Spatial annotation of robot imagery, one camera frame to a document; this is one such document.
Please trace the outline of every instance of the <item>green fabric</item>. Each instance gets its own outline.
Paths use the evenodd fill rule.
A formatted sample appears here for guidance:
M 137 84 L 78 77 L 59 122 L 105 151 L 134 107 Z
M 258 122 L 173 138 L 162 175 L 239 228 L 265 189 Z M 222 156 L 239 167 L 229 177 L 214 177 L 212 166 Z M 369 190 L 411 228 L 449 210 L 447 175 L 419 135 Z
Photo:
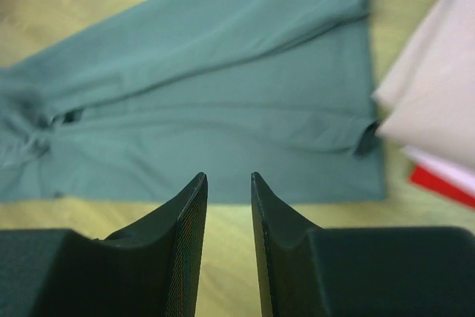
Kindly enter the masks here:
M 148 0 L 0 69 L 0 200 L 382 199 L 368 4 Z

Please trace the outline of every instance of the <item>dark object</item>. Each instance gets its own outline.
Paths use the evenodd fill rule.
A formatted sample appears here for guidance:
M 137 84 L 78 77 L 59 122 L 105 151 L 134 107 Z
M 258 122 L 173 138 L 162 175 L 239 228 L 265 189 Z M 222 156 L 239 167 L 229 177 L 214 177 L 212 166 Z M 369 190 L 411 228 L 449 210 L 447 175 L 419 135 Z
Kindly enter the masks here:
M 259 174 L 252 218 L 263 316 L 475 316 L 464 229 L 321 229 Z
M 193 316 L 207 182 L 104 241 L 69 229 L 0 232 L 0 316 Z

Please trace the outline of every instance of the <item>wooden surface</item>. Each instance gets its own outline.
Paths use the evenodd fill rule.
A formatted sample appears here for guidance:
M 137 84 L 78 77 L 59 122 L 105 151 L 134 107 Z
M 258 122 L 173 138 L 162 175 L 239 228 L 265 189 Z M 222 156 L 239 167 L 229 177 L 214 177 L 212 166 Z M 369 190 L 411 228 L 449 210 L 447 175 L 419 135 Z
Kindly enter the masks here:
M 0 0 L 0 65 L 12 64 L 142 0 Z M 435 0 L 372 0 L 378 79 Z M 406 184 L 410 164 L 387 144 L 389 198 L 383 203 L 297 206 L 323 227 L 438 225 L 475 232 L 475 215 Z M 76 198 L 0 205 L 0 229 L 71 227 L 103 238 L 156 208 L 154 204 L 92 203 Z M 259 316 L 251 211 L 210 206 L 197 316 Z

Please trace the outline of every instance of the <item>pink fabric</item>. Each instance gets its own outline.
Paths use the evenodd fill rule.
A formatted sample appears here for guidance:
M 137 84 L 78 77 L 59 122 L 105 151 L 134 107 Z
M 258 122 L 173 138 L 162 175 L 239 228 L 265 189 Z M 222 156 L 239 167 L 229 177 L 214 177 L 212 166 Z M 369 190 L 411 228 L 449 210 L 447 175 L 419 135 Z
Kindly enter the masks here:
M 475 171 L 475 0 L 439 0 L 375 98 L 380 135 Z
M 418 148 L 406 146 L 403 152 L 421 167 L 433 172 L 448 183 L 475 196 L 475 171 L 466 169 L 447 160 L 440 159 Z

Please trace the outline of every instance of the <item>teal pants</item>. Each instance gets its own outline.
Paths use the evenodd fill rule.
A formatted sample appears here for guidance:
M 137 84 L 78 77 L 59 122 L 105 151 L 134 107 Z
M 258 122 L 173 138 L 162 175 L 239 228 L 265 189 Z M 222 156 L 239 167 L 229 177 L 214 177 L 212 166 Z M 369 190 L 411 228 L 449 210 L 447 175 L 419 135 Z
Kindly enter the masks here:
M 368 0 L 148 0 L 0 69 L 0 201 L 384 197 Z

